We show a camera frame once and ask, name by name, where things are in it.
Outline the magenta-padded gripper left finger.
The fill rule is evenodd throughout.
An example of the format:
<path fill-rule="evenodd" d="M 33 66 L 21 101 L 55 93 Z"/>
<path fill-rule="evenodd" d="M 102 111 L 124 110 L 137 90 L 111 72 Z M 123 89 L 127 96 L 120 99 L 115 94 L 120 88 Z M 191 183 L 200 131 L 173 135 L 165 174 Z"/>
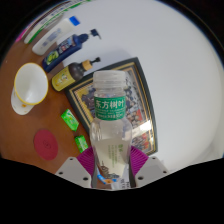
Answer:
<path fill-rule="evenodd" d="M 84 188 L 96 187 L 97 177 L 93 149 L 88 148 L 77 157 L 69 157 L 58 169 L 56 175 Z"/>

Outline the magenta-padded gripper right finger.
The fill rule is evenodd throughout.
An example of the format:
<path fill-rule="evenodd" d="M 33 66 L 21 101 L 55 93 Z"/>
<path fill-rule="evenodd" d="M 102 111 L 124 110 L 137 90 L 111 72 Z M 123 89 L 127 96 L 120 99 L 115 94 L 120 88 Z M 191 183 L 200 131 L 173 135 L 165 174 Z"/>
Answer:
<path fill-rule="evenodd" d="M 149 157 L 134 146 L 130 152 L 129 179 L 132 188 L 140 188 L 169 174 L 168 169 L 155 156 Z"/>

